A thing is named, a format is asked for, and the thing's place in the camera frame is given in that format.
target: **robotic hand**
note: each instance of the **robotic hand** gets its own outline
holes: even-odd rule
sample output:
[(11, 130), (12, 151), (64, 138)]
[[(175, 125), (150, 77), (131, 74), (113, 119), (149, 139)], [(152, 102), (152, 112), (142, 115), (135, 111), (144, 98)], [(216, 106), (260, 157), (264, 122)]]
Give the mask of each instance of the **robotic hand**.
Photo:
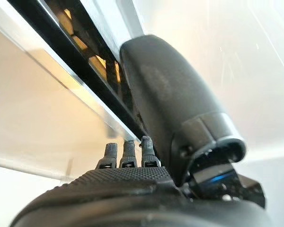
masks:
[(120, 56), (150, 135), (142, 166), (126, 141), (117, 168), (109, 143), (95, 170), (36, 198), (11, 227), (270, 226), (261, 185), (231, 164), (245, 143), (189, 63), (152, 35), (124, 43)]

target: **blue light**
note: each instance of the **blue light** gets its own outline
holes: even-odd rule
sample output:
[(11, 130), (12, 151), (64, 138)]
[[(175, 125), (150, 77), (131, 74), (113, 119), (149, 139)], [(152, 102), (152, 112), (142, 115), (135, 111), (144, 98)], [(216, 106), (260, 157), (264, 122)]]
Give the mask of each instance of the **blue light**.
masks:
[(213, 179), (211, 179), (209, 182), (210, 183), (213, 183), (213, 182), (216, 182), (216, 181), (219, 181), (221, 179), (224, 179), (225, 177), (228, 177), (230, 176), (232, 173), (227, 173), (227, 174), (223, 174), (223, 175), (220, 175), (220, 176), (216, 176), (214, 177)]

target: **black plastic casing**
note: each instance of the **black plastic casing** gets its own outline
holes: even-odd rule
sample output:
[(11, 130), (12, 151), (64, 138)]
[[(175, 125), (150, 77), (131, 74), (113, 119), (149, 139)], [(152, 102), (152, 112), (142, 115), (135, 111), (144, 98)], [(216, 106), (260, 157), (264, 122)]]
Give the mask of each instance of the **black plastic casing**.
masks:
[(124, 43), (120, 57), (148, 134), (176, 185), (205, 152), (221, 152), (231, 162), (243, 159), (245, 144), (231, 119), (171, 45), (145, 35)]

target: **textured rubber palm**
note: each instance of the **textured rubber palm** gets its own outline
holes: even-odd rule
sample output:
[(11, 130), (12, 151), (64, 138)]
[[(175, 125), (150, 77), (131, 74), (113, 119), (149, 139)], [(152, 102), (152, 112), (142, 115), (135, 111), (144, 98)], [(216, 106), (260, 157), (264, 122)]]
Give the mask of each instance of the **textured rubber palm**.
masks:
[(174, 187), (165, 167), (107, 168), (86, 172), (71, 183), (57, 186), (30, 202), (14, 219), (39, 208), (78, 204), (128, 195), (146, 195), (163, 183)]

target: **metal frame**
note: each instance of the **metal frame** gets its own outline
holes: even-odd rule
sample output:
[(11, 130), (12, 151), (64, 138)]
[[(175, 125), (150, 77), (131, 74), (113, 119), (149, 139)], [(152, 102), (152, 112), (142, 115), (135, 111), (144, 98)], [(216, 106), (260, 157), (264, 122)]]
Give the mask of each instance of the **metal frame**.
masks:
[(131, 130), (137, 138), (146, 132), (141, 129), (132, 114), (117, 97), (109, 85), (90, 66), (76, 44), (69, 35), (59, 26), (45, 4), (36, 0), (8, 0), (30, 26), (45, 40), (54, 52), (70, 67), (70, 69), (90, 88), (98, 98)]

